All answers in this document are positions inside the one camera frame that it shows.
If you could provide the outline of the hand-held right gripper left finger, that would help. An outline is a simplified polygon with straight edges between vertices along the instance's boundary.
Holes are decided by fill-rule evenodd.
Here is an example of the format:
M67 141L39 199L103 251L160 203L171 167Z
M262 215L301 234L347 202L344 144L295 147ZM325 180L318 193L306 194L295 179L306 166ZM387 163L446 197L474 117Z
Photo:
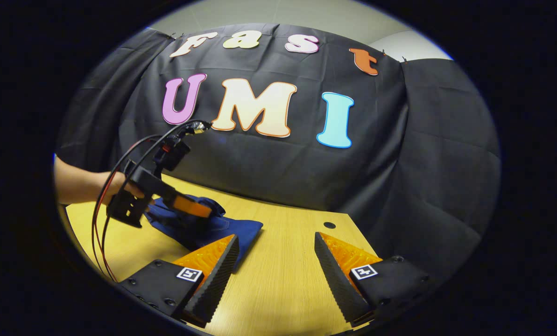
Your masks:
M174 262L155 259L120 285L172 319L204 328L212 321L240 253L231 234Z

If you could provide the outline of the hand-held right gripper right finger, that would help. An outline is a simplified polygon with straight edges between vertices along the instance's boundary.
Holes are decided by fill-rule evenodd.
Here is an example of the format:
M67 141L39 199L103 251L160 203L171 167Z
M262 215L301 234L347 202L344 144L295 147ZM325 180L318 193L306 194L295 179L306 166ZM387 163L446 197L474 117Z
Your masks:
M431 291L431 275L407 258L380 258L324 232L315 232L314 251L346 322L387 322Z

